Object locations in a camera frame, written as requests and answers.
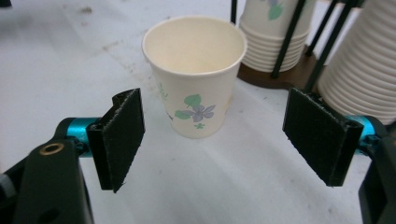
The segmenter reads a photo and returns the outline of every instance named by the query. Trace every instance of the stack of paper cups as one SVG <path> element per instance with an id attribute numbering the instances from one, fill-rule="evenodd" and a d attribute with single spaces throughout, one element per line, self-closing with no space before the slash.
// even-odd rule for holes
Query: stack of paper cups
<path id="1" fill-rule="evenodd" d="M 368 1 L 318 81 L 323 100 L 344 115 L 396 120 L 396 0 Z"/>
<path id="2" fill-rule="evenodd" d="M 247 37 L 243 63 L 261 72 L 272 72 L 288 31 L 297 0 L 247 0 L 239 28 Z M 294 67 L 302 55 L 309 34 L 315 0 L 307 0 L 297 23 L 280 72 Z"/>

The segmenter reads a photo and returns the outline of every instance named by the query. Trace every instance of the table surface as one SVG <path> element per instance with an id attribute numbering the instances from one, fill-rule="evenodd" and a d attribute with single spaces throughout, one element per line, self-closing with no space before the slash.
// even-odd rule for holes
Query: table surface
<path id="1" fill-rule="evenodd" d="M 92 159 L 80 159 L 95 223 L 361 223 L 358 189 L 370 160 L 355 155 L 345 185 L 326 187 L 282 132 L 287 91 L 238 79 L 216 134 L 188 139 L 172 130 L 142 37 L 175 16 L 228 20 L 231 1 L 13 4 L 0 9 L 0 171 L 47 142 L 62 119 L 101 117 L 114 94 L 141 88 L 147 131 L 120 191 L 102 191 Z M 312 34 L 327 5 L 317 3 Z"/>

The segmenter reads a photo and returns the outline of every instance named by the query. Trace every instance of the black metal rod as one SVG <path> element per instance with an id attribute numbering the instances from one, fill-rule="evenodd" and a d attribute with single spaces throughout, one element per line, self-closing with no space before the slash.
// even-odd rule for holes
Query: black metal rod
<path id="1" fill-rule="evenodd" d="M 231 22 L 236 24 L 236 9 L 238 6 L 238 0 L 231 1 Z"/>
<path id="2" fill-rule="evenodd" d="M 329 21 L 330 16 L 332 15 L 332 12 L 334 11 L 335 6 L 337 5 L 338 0 L 332 0 L 332 2 L 329 5 L 329 8 L 327 8 L 327 12 L 323 17 L 323 20 L 317 30 L 317 33 L 315 34 L 314 39 L 312 40 L 311 45 L 308 47 L 308 50 L 306 51 L 305 55 L 306 56 L 311 56 L 312 52 L 314 51 L 315 46 L 317 45 L 321 34 L 323 33 L 324 28 L 327 25 L 327 22 Z"/>
<path id="3" fill-rule="evenodd" d="M 279 54 L 277 56 L 275 67 L 271 74 L 271 78 L 279 77 L 280 66 L 282 65 L 283 60 L 285 59 L 285 55 L 286 55 L 286 52 L 288 51 L 290 40 L 291 40 L 294 30 L 297 26 L 297 22 L 300 19 L 304 5 L 305 5 L 305 0 L 299 0 L 297 2 L 296 9 L 294 10 L 293 16 L 291 17 L 288 31 L 286 32 L 285 39 L 283 40 L 282 47 L 280 48 Z"/>
<path id="4" fill-rule="evenodd" d="M 345 21 L 347 20 L 347 16 L 349 15 L 350 10 L 356 6 L 359 0 L 349 0 L 346 2 L 344 5 L 343 11 L 341 12 L 340 16 L 338 17 L 337 23 L 334 25 L 334 28 L 332 29 L 332 34 L 329 36 L 329 39 L 327 40 L 326 46 L 324 47 L 317 63 L 315 64 L 315 67 L 311 73 L 311 76 L 309 77 L 308 81 L 306 82 L 305 85 L 305 90 L 306 91 L 312 91 L 315 83 L 317 82 L 320 73 L 323 69 L 323 65 L 326 62 L 327 57 L 330 54 L 330 51 L 332 50 L 332 46 L 335 43 L 335 40 L 337 39 L 338 35 L 340 34 L 341 29 L 344 26 Z"/>

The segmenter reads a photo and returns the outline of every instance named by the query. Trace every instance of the paper cup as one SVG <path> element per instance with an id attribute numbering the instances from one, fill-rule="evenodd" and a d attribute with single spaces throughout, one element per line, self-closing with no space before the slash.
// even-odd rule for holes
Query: paper cup
<path id="1" fill-rule="evenodd" d="M 244 34 L 227 21 L 187 16 L 148 30 L 142 47 L 175 131 L 189 138 L 215 133 L 247 50 Z"/>

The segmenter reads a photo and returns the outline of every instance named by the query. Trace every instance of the blue joint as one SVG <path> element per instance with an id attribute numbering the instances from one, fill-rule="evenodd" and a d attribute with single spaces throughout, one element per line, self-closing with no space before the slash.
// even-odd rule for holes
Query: blue joint
<path id="1" fill-rule="evenodd" d="M 358 115 L 347 115 L 346 119 L 355 120 L 363 125 L 363 131 L 361 132 L 361 138 L 359 139 L 359 147 L 366 147 L 367 145 L 375 143 L 375 139 L 377 138 L 375 136 L 375 127 L 370 120 L 364 116 Z"/>
<path id="2" fill-rule="evenodd" d="M 80 157 L 92 157 L 90 140 L 87 135 L 87 127 L 95 123 L 97 120 L 98 118 L 74 119 L 67 128 L 67 136 L 76 137 L 79 142 L 88 148 L 88 151 L 82 153 Z"/>

